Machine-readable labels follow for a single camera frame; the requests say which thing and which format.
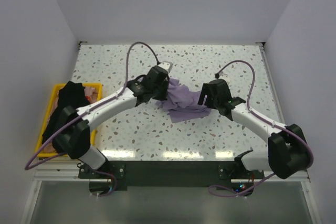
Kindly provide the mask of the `purple t shirt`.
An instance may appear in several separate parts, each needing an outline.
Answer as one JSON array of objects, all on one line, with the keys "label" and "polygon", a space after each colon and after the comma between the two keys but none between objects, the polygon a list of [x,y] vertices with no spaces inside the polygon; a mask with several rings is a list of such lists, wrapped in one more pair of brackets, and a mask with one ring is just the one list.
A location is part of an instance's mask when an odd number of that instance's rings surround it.
[{"label": "purple t shirt", "polygon": [[179,123],[208,116],[211,109],[199,105],[200,91],[191,91],[188,86],[180,84],[178,79],[171,78],[167,90],[167,99],[156,101],[156,106],[166,112],[172,123]]}]

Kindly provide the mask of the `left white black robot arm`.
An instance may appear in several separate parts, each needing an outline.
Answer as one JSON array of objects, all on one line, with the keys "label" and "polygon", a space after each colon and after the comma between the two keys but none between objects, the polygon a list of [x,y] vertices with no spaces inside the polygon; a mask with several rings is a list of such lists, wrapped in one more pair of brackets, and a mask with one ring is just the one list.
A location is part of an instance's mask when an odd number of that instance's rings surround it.
[{"label": "left white black robot arm", "polygon": [[172,63],[162,62],[143,76],[126,82],[125,87],[91,105],[64,108],[56,123],[53,145],[57,153],[67,154],[90,167],[97,178],[110,171],[108,159],[90,142],[90,134],[100,124],[117,114],[151,99],[164,101],[169,87]]}]

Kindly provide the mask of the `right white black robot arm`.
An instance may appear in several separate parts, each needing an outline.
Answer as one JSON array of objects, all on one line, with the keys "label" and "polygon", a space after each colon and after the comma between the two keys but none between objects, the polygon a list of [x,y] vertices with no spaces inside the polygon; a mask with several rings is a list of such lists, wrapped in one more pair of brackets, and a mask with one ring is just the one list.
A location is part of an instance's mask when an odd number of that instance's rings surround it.
[{"label": "right white black robot arm", "polygon": [[263,170],[286,179],[312,165],[313,154],[301,127],[281,124],[252,109],[247,101],[231,95],[225,80],[215,79],[203,84],[198,104],[217,110],[220,115],[248,128],[267,144],[265,152],[246,151],[235,158],[234,173],[237,177],[246,178],[253,170]]}]

